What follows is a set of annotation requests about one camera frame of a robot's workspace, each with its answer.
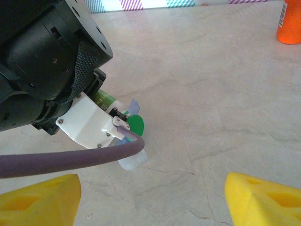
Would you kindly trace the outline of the blue weekly pill organizer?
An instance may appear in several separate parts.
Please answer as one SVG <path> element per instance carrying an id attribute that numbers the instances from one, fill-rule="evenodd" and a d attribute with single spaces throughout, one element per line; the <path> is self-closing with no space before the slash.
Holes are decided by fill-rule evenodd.
<path id="1" fill-rule="evenodd" d="M 135 134 L 142 136 L 144 132 L 144 120 L 139 115 L 140 106 L 135 99 L 132 99 L 131 104 L 127 111 L 125 111 L 125 115 L 127 117 L 127 123 L 129 124 L 130 131 Z M 148 156 L 144 149 L 142 149 L 139 153 L 118 160 L 120 166 L 125 170 L 133 170 L 136 167 L 142 165 L 148 160 Z"/>

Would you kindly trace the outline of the white bottle with green cap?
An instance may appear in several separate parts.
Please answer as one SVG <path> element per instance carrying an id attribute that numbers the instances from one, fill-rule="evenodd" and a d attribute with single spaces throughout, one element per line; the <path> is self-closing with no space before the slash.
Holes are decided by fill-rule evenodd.
<path id="1" fill-rule="evenodd" d="M 91 99 L 106 113 L 112 117 L 119 117 L 129 124 L 130 131 L 142 136 L 144 132 L 144 121 L 139 115 L 140 106 L 135 99 L 125 107 L 120 101 L 108 93 L 98 90 Z"/>

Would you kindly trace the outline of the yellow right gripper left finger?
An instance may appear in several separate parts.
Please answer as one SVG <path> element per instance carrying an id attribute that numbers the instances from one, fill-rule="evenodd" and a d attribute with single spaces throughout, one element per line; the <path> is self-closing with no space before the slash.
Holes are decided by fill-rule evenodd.
<path id="1" fill-rule="evenodd" d="M 73 226 L 80 198 L 77 174 L 0 194 L 0 226 Z"/>

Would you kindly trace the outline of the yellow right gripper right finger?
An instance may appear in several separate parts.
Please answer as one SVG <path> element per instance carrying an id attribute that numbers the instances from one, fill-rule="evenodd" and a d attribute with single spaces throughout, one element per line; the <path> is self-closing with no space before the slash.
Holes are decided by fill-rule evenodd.
<path id="1" fill-rule="evenodd" d="M 233 226 L 301 226 L 301 189 L 232 172 L 224 193 Z"/>

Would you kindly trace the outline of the orange pill bottle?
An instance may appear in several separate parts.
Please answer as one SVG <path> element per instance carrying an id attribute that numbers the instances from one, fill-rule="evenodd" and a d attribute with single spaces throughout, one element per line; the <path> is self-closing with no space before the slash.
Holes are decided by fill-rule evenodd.
<path id="1" fill-rule="evenodd" d="M 301 44 L 301 0 L 283 1 L 276 38 L 283 44 Z"/>

